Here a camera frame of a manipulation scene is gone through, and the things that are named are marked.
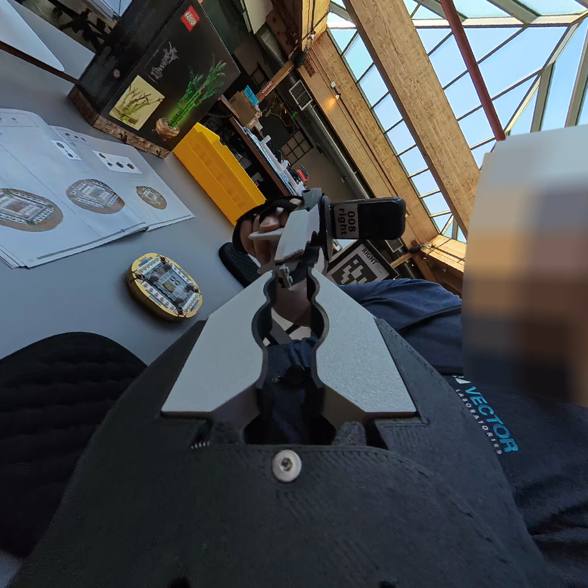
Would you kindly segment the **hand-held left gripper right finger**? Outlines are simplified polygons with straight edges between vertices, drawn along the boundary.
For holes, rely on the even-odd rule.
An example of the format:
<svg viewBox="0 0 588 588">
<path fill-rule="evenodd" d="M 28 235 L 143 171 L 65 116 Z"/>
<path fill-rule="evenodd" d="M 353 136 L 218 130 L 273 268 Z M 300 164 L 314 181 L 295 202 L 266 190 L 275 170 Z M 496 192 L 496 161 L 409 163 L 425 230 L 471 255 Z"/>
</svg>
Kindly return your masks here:
<svg viewBox="0 0 588 588">
<path fill-rule="evenodd" d="M 375 317 L 312 269 L 313 309 L 322 333 L 312 374 L 322 388 L 322 415 L 338 430 L 347 422 L 413 417 L 417 410 Z"/>
</svg>

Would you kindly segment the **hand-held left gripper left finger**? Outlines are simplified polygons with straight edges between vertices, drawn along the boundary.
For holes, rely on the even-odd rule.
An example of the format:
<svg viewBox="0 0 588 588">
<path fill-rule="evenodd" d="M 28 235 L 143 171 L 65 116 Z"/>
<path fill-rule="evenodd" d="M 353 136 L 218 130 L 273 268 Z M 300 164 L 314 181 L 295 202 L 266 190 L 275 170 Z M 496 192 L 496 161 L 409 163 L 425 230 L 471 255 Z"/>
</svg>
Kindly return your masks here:
<svg viewBox="0 0 588 588">
<path fill-rule="evenodd" d="M 257 390 L 265 382 L 277 275 L 269 271 L 212 313 L 161 413 L 231 423 L 243 430 L 259 414 Z"/>
</svg>

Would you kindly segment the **round gold lego base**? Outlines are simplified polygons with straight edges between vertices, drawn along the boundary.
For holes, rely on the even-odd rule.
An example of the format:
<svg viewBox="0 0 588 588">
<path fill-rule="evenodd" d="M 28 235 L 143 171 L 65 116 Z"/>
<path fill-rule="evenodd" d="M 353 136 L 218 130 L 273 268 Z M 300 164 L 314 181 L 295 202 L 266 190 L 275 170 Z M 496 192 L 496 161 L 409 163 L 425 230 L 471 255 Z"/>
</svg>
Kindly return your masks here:
<svg viewBox="0 0 588 588">
<path fill-rule="evenodd" d="M 126 281 L 135 300 L 165 320 L 190 319 L 202 305 L 199 286 L 168 256 L 142 255 L 128 268 Z"/>
</svg>

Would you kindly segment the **person's right forearm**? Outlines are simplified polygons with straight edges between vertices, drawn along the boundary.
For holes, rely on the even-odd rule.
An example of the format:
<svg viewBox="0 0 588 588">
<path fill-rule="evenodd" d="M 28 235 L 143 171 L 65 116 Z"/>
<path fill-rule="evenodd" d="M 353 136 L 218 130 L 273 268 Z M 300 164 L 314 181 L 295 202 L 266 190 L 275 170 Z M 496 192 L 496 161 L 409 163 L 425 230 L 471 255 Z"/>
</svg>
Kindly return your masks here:
<svg viewBox="0 0 588 588">
<path fill-rule="evenodd" d="M 278 282 L 272 309 L 292 324 L 311 327 L 312 305 L 308 298 L 306 281 L 299 282 L 291 288 L 285 288 Z"/>
</svg>

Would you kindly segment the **black lego box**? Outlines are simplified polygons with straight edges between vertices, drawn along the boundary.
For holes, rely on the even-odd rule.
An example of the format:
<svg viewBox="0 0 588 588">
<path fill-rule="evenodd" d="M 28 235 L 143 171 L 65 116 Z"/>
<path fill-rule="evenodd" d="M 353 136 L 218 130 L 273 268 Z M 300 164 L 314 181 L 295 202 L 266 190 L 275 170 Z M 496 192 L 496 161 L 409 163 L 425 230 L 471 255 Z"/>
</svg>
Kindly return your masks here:
<svg viewBox="0 0 588 588">
<path fill-rule="evenodd" d="M 166 158 L 239 77 L 214 5 L 132 1 L 70 91 L 85 121 Z"/>
</svg>

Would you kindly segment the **lego instruction booklet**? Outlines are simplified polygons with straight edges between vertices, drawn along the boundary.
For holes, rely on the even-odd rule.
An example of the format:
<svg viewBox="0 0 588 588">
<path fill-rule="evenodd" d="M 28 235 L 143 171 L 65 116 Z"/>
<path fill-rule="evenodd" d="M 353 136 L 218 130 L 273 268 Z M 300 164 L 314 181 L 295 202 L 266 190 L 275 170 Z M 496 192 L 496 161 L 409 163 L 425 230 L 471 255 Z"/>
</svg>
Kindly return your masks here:
<svg viewBox="0 0 588 588">
<path fill-rule="evenodd" d="M 139 152 L 1 109 L 1 261 L 33 268 L 192 219 Z"/>
</svg>

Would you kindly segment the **person's right hand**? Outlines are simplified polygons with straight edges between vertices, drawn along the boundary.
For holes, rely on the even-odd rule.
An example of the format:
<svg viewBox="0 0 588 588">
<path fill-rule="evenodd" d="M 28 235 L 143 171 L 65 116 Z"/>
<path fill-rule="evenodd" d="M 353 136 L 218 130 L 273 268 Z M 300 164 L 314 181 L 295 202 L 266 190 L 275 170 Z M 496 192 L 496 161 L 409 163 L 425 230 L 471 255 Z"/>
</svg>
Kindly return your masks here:
<svg viewBox="0 0 588 588">
<path fill-rule="evenodd" d="M 260 220 L 260 216 L 256 215 L 253 219 L 243 221 L 239 232 L 240 243 L 246 253 L 257 260 L 260 267 L 273 263 L 277 241 L 261 238 L 251 239 L 250 235 L 257 232 L 267 233 L 277 231 L 285 227 L 289 216 L 289 211 L 283 208 L 276 208 L 264 220 Z"/>
</svg>

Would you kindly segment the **black framed marker sign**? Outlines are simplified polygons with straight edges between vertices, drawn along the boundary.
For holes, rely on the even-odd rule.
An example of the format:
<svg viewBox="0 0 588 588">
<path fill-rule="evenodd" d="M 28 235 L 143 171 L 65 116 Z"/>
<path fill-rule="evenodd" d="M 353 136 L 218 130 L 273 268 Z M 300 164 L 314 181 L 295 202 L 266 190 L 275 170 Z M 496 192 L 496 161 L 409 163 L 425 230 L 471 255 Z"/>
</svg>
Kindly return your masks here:
<svg viewBox="0 0 588 588">
<path fill-rule="evenodd" d="M 325 276 L 337 285 L 356 285 L 393 280 L 400 274 L 368 240 L 354 240 L 334 255 Z"/>
</svg>

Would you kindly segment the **person's navy sweatshirt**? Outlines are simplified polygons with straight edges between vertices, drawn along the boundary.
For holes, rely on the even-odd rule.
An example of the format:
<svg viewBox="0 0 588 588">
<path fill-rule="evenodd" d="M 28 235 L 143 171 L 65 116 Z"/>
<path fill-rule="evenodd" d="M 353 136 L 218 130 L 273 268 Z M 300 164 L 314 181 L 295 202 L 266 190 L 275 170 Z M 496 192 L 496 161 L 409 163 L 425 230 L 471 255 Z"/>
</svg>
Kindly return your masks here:
<svg viewBox="0 0 588 588">
<path fill-rule="evenodd" d="M 385 320 L 459 395 L 476 420 L 503 417 L 496 450 L 527 530 L 574 587 L 587 587 L 587 409 L 463 382 L 460 298 L 396 279 L 340 289 Z"/>
</svg>

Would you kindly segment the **yellow plastic bin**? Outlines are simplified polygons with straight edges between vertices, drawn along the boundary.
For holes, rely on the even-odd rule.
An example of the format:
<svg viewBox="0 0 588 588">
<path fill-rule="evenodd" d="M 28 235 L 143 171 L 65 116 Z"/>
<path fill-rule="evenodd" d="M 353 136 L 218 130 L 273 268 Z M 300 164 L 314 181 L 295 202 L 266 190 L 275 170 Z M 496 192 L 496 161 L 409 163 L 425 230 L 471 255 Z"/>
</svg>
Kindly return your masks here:
<svg viewBox="0 0 588 588">
<path fill-rule="evenodd" d="M 232 225 L 266 201 L 220 137 L 200 123 L 176 145 L 173 153 Z"/>
</svg>

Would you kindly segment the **brown cardboard box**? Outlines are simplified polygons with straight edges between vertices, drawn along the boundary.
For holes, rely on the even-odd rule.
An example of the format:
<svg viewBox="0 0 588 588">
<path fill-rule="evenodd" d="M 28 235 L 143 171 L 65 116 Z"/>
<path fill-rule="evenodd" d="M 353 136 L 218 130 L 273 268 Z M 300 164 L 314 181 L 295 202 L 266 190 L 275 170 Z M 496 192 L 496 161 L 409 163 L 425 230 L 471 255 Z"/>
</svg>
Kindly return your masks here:
<svg viewBox="0 0 588 588">
<path fill-rule="evenodd" d="M 229 100 L 229 104 L 242 126 L 252 130 L 258 125 L 262 112 L 257 104 L 250 101 L 244 91 L 236 92 Z"/>
</svg>

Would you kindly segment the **red metal pipe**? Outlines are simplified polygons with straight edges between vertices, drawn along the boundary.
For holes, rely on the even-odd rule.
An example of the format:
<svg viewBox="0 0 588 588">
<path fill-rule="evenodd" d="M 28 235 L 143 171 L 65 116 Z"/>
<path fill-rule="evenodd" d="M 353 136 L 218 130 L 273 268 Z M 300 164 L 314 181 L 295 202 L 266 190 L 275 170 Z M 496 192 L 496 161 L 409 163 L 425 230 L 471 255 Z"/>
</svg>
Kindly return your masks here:
<svg viewBox="0 0 588 588">
<path fill-rule="evenodd" d="M 471 77 L 474 89 L 476 90 L 478 98 L 481 102 L 481 106 L 484 110 L 486 118 L 488 119 L 493 136 L 495 137 L 496 141 L 503 141 L 506 138 L 504 130 L 500 123 L 499 117 L 497 116 L 494 104 L 490 98 L 486 83 L 481 75 L 479 66 L 474 57 L 473 50 L 467 39 L 467 35 L 459 18 L 458 12 L 452 1 L 441 1 L 440 3 L 466 65 L 467 71 Z"/>
</svg>

